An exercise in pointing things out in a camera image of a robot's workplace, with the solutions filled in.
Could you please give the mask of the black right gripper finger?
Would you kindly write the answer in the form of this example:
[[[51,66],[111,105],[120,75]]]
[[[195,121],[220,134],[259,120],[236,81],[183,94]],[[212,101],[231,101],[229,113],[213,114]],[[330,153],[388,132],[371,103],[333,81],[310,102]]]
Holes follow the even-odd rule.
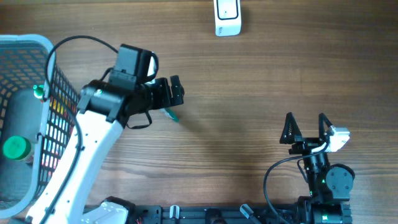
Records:
[[[302,133],[297,125],[292,112],[286,114],[284,129],[279,142],[281,144],[295,144],[302,142]]]
[[[325,126],[327,126],[327,128],[330,128],[332,125],[332,122],[326,117],[324,113],[320,113],[318,115],[318,135],[320,141],[325,142],[328,138],[325,134]]]

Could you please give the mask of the green 3M glove package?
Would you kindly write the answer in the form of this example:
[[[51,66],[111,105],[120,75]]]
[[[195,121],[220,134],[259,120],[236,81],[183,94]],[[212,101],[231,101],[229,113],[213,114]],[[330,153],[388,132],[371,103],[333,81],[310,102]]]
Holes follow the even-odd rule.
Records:
[[[179,122],[179,118],[170,108],[162,108],[162,109],[160,109],[160,112],[162,112],[166,117],[170,118],[171,120],[175,121],[176,123]]]

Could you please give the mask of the white jar green lid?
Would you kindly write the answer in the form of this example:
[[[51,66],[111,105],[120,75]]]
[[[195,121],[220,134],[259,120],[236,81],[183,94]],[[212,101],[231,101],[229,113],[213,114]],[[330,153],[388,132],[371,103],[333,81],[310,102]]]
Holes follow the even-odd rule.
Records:
[[[10,160],[28,164],[33,163],[34,160],[34,145],[22,136],[9,137],[3,144],[2,152]]]

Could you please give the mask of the yellow bottle green cap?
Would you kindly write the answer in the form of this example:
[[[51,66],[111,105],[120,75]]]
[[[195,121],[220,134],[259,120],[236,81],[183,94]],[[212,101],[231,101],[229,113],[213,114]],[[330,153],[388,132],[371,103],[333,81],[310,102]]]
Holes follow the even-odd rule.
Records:
[[[33,86],[33,91],[34,91],[34,96],[37,99],[42,100],[44,95],[45,95],[45,91],[44,91],[44,86],[43,85],[34,85]]]

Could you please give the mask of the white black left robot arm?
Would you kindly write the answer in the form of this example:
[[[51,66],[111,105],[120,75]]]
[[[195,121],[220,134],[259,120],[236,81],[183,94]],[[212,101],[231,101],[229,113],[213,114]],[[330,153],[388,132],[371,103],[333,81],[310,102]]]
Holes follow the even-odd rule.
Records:
[[[184,94],[176,75],[140,85],[91,81],[81,91],[75,127],[65,153],[25,222],[126,223],[134,204],[120,198],[85,212],[102,163],[130,116],[181,105]]]

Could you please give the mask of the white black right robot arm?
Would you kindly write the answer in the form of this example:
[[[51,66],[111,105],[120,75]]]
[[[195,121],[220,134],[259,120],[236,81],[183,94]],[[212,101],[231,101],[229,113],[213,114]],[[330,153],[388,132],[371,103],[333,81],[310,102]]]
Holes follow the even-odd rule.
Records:
[[[286,114],[281,144],[289,144],[290,155],[298,155],[310,195],[301,196],[291,212],[283,212],[292,223],[351,223],[349,206],[355,173],[344,164],[331,165],[328,154],[340,150],[350,139],[347,128],[334,126],[323,114],[318,117],[318,137],[305,138],[291,112]]]

